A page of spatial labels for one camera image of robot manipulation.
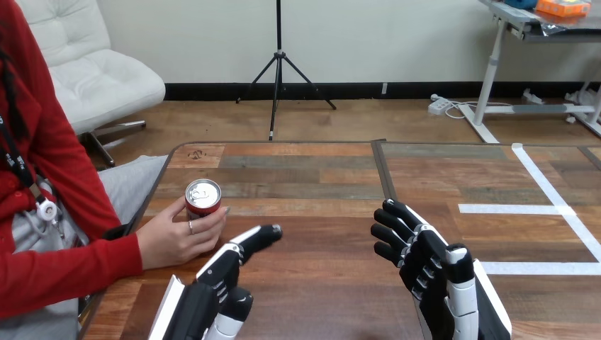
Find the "orange box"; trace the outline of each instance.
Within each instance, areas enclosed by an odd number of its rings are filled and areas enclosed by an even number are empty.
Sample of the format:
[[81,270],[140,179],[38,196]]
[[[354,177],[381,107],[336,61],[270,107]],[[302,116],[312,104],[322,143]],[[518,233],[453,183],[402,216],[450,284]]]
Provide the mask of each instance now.
[[537,11],[553,14],[554,16],[586,16],[590,4],[582,0],[539,0]]

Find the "red sweater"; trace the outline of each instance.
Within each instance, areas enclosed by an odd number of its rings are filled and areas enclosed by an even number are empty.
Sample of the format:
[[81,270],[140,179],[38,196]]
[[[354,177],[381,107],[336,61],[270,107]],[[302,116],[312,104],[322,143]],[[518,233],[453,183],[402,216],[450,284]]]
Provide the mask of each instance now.
[[[8,66],[15,76],[17,106],[30,135],[17,141],[19,151],[32,174],[34,164],[50,179],[70,215],[91,241],[82,248],[13,254],[13,216],[35,209],[35,200],[0,159],[2,318],[84,296],[123,276],[140,274],[142,259],[135,234],[111,242],[100,239],[106,230],[120,225],[119,219],[55,97],[42,53],[14,0],[0,0],[0,47],[11,59]],[[0,61],[0,70],[4,67]],[[0,82],[0,115],[4,120],[9,119],[7,108]],[[1,135],[0,145],[7,150]]]

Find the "white chair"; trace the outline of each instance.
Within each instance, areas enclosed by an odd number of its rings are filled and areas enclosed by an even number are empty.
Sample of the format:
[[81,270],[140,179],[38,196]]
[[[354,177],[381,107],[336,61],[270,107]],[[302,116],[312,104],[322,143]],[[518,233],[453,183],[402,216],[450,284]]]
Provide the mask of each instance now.
[[16,0],[52,75],[56,96],[75,133],[115,162],[97,137],[144,128],[144,120],[99,129],[161,103],[162,79],[143,63],[111,50],[96,0]]

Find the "red can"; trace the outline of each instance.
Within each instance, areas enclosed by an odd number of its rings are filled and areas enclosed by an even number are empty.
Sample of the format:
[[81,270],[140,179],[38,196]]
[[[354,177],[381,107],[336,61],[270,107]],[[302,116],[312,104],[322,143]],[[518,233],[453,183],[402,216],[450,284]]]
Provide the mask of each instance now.
[[186,188],[186,210],[190,220],[214,213],[221,206],[221,188],[210,179],[197,179]]

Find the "woman's hand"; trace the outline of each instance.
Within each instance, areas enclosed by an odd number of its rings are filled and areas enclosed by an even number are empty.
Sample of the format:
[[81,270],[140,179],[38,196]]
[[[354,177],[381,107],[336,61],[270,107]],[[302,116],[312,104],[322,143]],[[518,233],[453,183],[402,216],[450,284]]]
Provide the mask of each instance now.
[[173,222],[185,207],[182,196],[136,232],[144,270],[184,264],[215,248],[229,208],[193,220],[192,234],[188,222]]

